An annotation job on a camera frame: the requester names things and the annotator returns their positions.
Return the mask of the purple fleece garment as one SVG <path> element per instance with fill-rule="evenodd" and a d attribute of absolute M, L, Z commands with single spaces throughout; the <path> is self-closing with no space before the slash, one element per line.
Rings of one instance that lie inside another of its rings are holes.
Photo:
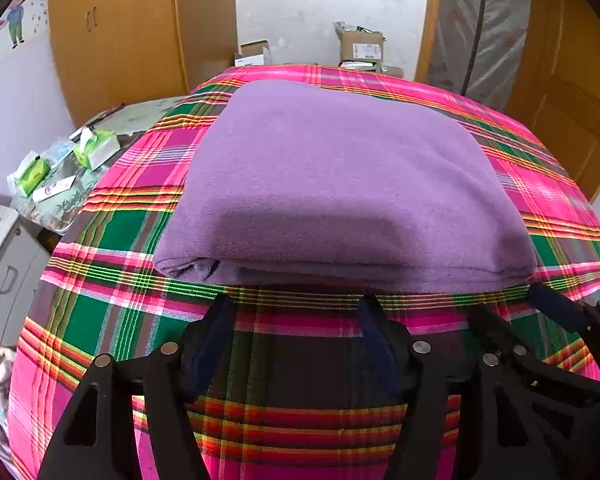
<path fill-rule="evenodd" d="M 192 283 L 493 292 L 535 251 L 472 134 L 429 107 L 250 82 L 202 136 L 154 252 Z"/>

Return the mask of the pink plaid bed sheet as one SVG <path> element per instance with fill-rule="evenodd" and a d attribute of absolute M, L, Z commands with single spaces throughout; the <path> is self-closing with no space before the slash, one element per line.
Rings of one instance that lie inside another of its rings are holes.
<path fill-rule="evenodd" d="M 216 295 L 164 278 L 151 256 L 204 134 L 248 82 L 280 79 L 420 104 L 477 140 L 528 228 L 541 281 L 600 301 L 600 220 L 541 141 L 470 99 L 389 76 L 311 65 L 230 68 L 153 125 L 91 192 L 56 246 L 24 322 L 8 437 L 27 479 L 92 359 L 146 356 L 181 335 Z M 385 400 L 363 358 L 355 296 L 234 287 L 232 344 L 189 419 L 215 479 L 379 479 L 405 408 Z"/>

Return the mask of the white storage cabinet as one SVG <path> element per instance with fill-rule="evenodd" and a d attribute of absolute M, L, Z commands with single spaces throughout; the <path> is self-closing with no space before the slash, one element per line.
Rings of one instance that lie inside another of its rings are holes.
<path fill-rule="evenodd" d="M 17 211 L 0 207 L 0 344 L 15 347 L 50 253 Z"/>

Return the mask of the wooden door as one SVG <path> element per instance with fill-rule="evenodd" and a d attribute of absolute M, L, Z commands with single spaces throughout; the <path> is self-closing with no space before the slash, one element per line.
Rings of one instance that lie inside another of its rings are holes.
<path fill-rule="evenodd" d="M 505 113 L 545 145 L 588 200 L 600 194 L 600 18 L 586 0 L 531 0 Z"/>

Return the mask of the green tissue pack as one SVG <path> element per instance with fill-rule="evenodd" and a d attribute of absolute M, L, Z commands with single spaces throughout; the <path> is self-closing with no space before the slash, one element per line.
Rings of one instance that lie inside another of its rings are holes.
<path fill-rule="evenodd" d="M 30 151 L 16 171 L 7 176 L 10 194 L 29 197 L 49 173 L 48 160 L 37 152 Z"/>
<path fill-rule="evenodd" d="M 118 136 L 113 131 L 83 127 L 79 141 L 74 144 L 73 154 L 82 167 L 95 171 L 120 148 Z"/>

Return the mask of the grey door curtain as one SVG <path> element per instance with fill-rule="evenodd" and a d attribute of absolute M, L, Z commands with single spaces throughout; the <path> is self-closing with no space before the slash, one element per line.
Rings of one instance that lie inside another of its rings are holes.
<path fill-rule="evenodd" d="M 440 0 L 426 83 L 504 110 L 530 6 L 531 0 Z"/>

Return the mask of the cardboard box with label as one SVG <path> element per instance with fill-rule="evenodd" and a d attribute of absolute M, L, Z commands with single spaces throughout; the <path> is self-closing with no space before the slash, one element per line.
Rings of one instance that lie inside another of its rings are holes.
<path fill-rule="evenodd" d="M 380 63 L 384 60 L 385 36 L 382 32 L 342 21 L 336 21 L 334 27 L 340 41 L 341 62 Z"/>

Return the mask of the white open box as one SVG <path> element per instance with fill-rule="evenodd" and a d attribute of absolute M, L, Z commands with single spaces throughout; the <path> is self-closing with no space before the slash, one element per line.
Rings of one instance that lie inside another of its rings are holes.
<path fill-rule="evenodd" d="M 266 39 L 241 44 L 234 57 L 235 67 L 265 66 L 271 64 L 271 50 Z"/>

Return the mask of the wooden wardrobe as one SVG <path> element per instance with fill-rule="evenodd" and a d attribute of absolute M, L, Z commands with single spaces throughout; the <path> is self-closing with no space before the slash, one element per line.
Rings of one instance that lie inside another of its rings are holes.
<path fill-rule="evenodd" d="M 101 110 L 185 96 L 232 66 L 236 0 L 48 0 L 50 42 L 75 125 Z"/>

